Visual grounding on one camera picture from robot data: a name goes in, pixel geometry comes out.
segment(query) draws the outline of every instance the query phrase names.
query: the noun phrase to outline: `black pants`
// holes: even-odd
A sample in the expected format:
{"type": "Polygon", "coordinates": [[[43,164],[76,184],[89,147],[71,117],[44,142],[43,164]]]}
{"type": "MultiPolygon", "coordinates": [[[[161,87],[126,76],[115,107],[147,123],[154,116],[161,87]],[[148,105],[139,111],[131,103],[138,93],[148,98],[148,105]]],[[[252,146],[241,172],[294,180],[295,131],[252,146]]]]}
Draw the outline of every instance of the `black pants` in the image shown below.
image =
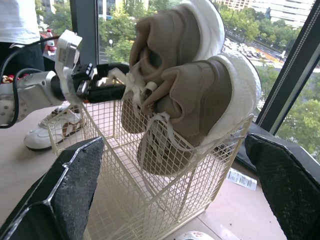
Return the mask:
{"type": "MultiPolygon", "coordinates": [[[[7,56],[19,49],[18,47],[10,48],[12,43],[0,42],[0,65],[5,61],[7,56]]],[[[33,68],[44,71],[44,58],[42,56],[41,45],[23,47],[22,52],[15,56],[6,66],[4,75],[15,75],[21,69],[33,68]]]]}

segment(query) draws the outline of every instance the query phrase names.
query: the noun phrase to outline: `white shirt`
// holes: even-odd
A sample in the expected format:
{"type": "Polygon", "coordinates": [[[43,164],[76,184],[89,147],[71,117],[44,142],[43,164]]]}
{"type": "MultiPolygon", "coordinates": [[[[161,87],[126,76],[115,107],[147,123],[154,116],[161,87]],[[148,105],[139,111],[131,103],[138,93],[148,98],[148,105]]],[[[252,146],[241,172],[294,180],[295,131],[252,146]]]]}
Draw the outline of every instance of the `white shirt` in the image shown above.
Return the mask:
{"type": "Polygon", "coordinates": [[[0,42],[30,44],[38,40],[35,0],[0,0],[0,42]]]}

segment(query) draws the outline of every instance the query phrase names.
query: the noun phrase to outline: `sneaker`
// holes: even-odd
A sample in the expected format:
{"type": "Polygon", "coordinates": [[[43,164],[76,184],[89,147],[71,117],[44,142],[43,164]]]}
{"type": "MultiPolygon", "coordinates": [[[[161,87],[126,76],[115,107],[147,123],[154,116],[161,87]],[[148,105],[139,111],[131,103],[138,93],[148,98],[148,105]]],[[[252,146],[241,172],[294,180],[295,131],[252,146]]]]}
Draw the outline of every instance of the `sneaker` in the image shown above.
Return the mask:
{"type": "Polygon", "coordinates": [[[52,148],[49,137],[48,123],[54,124],[51,128],[52,137],[56,144],[63,142],[66,138],[75,134],[82,128],[80,113],[74,113],[70,109],[58,118],[53,119],[59,113],[66,110],[68,106],[59,106],[51,114],[45,117],[24,138],[25,146],[32,151],[46,151],[52,148]]]}
{"type": "MultiPolygon", "coordinates": [[[[210,58],[221,52],[225,40],[221,16],[208,0],[188,0],[146,17],[137,22],[136,30],[129,65],[139,86],[153,82],[158,88],[165,88],[162,85],[165,70],[210,58]]],[[[126,120],[132,117],[128,114],[133,110],[126,111],[125,107],[121,113],[123,128],[129,133],[143,132],[142,125],[147,117],[137,116],[139,118],[132,122],[137,121],[141,126],[131,126],[126,120]]],[[[152,115],[150,106],[142,104],[141,108],[145,115],[152,115]]]]}
{"type": "Polygon", "coordinates": [[[158,88],[144,103],[156,105],[155,109],[162,116],[166,112],[167,118],[163,120],[170,127],[153,130],[154,124],[163,126],[154,121],[147,129],[146,134],[152,138],[147,139],[144,157],[142,150],[137,151],[139,164],[145,165],[143,169],[148,172],[153,170],[153,174],[164,172],[159,164],[171,174],[182,170],[187,163],[185,159],[179,162],[176,151],[186,158],[193,150],[201,149],[204,153],[245,120],[261,97],[256,69],[238,52],[221,53],[208,60],[172,67],[164,71],[162,77],[168,82],[167,88],[158,88]],[[193,148],[182,149],[179,141],[173,138],[173,130],[193,148]]]}

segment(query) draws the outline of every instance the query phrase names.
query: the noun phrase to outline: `black cable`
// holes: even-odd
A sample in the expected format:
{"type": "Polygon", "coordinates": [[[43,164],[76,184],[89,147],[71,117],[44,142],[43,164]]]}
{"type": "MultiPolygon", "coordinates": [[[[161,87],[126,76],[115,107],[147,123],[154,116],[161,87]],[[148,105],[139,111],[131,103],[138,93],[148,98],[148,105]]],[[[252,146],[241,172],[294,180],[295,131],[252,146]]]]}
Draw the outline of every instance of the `black cable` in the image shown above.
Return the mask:
{"type": "MultiPolygon", "coordinates": [[[[44,43],[46,41],[50,41],[50,40],[55,40],[58,39],[60,36],[53,36],[53,37],[48,37],[45,39],[41,39],[39,41],[35,41],[33,43],[27,44],[22,48],[17,49],[16,51],[12,52],[9,56],[6,57],[6,59],[4,60],[4,62],[1,64],[0,66],[0,85],[2,84],[2,79],[3,79],[3,75],[5,72],[5,69],[8,65],[8,63],[10,62],[11,59],[13,59],[15,56],[17,56],[19,53],[21,53],[25,48],[29,48],[32,47],[34,45],[40,44],[40,43],[44,43]]],[[[14,115],[13,115],[13,119],[12,121],[8,124],[8,125],[0,125],[0,129],[8,129],[11,128],[18,120],[19,117],[19,96],[18,96],[18,88],[17,88],[17,81],[18,81],[18,77],[24,73],[40,73],[42,72],[39,69],[35,69],[35,68],[25,68],[22,69],[20,71],[18,71],[13,79],[12,82],[12,92],[13,92],[13,99],[14,99],[14,115]]]]}
{"type": "Polygon", "coordinates": [[[14,99],[13,119],[8,125],[0,126],[0,129],[11,128],[18,120],[18,117],[19,117],[19,96],[18,96],[18,88],[17,88],[18,77],[26,73],[29,74],[29,73],[41,73],[41,72],[42,72],[41,70],[35,69],[35,68],[24,68],[16,73],[12,81],[12,91],[13,91],[13,99],[14,99]]]}
{"type": "Polygon", "coordinates": [[[35,41],[33,43],[30,43],[28,45],[25,45],[24,47],[21,47],[19,49],[17,49],[16,51],[12,52],[9,56],[6,57],[6,59],[4,60],[4,62],[1,64],[1,67],[0,67],[0,85],[2,84],[2,78],[3,78],[3,75],[4,75],[4,72],[5,72],[5,69],[9,63],[9,61],[11,59],[13,59],[15,56],[17,56],[19,53],[21,53],[25,48],[29,48],[29,47],[32,47],[34,45],[37,45],[37,44],[40,44],[40,43],[43,43],[43,42],[46,42],[46,41],[50,41],[50,40],[55,40],[55,39],[58,39],[60,36],[53,36],[53,37],[48,37],[48,38],[45,38],[45,39],[41,39],[39,41],[35,41]]]}

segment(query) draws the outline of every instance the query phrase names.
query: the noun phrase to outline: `white sneaker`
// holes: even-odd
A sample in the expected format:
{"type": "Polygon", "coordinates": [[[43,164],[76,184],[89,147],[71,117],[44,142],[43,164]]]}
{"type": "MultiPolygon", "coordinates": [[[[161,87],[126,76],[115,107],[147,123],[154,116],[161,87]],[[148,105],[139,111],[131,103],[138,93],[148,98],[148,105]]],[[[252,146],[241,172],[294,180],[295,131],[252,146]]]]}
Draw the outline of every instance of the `white sneaker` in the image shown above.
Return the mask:
{"type": "MultiPolygon", "coordinates": [[[[44,118],[38,127],[31,130],[24,138],[25,146],[32,151],[46,151],[52,148],[48,122],[56,115],[63,112],[67,106],[57,107],[51,114],[44,118]]],[[[80,113],[67,110],[60,117],[51,121],[54,126],[51,128],[52,137],[55,143],[59,144],[82,128],[80,113]]]]}

